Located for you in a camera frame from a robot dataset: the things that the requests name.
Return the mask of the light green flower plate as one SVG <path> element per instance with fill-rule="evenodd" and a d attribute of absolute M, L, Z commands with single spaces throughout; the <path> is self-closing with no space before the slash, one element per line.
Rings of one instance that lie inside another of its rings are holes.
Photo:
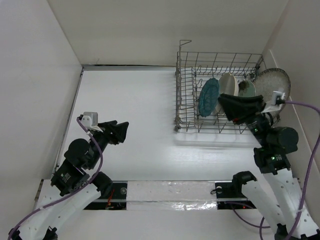
<path fill-rule="evenodd" d="M 243 80 L 238 84 L 238 96 L 251 98 L 256 96 L 256 88 L 252 81 Z"/>

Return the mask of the cream lobed plate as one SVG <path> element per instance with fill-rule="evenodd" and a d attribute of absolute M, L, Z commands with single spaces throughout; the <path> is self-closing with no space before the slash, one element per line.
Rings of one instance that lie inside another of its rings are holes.
<path fill-rule="evenodd" d="M 238 96 L 239 85 L 235 76 L 231 73 L 224 73 L 218 80 L 219 83 L 219 95 L 227 94 L 231 96 Z"/>

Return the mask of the teal scalloped plate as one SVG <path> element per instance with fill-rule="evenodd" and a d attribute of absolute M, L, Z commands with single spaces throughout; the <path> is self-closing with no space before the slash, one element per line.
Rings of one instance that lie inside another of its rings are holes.
<path fill-rule="evenodd" d="M 215 110 L 220 95 L 220 85 L 216 78 L 207 80 L 199 94 L 198 111 L 199 115 L 206 118 Z"/>

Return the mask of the speckled brown round plate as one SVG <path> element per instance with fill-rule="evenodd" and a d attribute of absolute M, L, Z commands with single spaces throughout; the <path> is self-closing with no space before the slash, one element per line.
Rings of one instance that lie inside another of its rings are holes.
<path fill-rule="evenodd" d="M 266 107 L 270 108 L 273 93 L 284 93 L 284 100 L 288 100 L 291 92 L 291 81 L 288 74 L 281 68 L 268 68 L 262 71 L 254 80 L 257 96 L 263 96 Z"/>

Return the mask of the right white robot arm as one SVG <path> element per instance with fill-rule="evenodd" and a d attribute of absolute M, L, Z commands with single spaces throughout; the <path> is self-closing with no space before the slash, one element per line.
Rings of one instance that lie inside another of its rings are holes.
<path fill-rule="evenodd" d="M 283 105 L 292 105 L 293 101 L 286 100 L 284 92 L 275 91 L 268 102 L 264 102 L 262 95 L 239 97 L 225 93 L 218 97 L 218 102 L 227 119 L 234 125 L 245 124 L 260 144 L 253 149 L 254 162 L 276 201 L 261 188 L 250 171 L 236 173 L 220 192 L 245 196 L 267 221 L 276 240 L 318 240 L 320 228 L 305 205 L 312 162 L 308 163 L 303 186 L 300 186 L 287 158 L 298 150 L 298 133 L 292 127 L 274 127 L 271 119 L 271 112 Z"/>

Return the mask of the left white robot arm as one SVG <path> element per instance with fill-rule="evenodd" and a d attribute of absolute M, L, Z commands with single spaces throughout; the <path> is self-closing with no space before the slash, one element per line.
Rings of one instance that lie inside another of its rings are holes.
<path fill-rule="evenodd" d="M 69 144 L 65 160 L 50 180 L 53 192 L 43 196 L 39 207 L 10 230 L 8 239 L 57 240 L 63 226 L 85 207 L 113 195 L 113 181 L 101 171 L 103 151 L 125 141 L 129 122 L 92 124 L 84 119 L 80 115 L 76 121 L 89 139 L 78 138 Z"/>

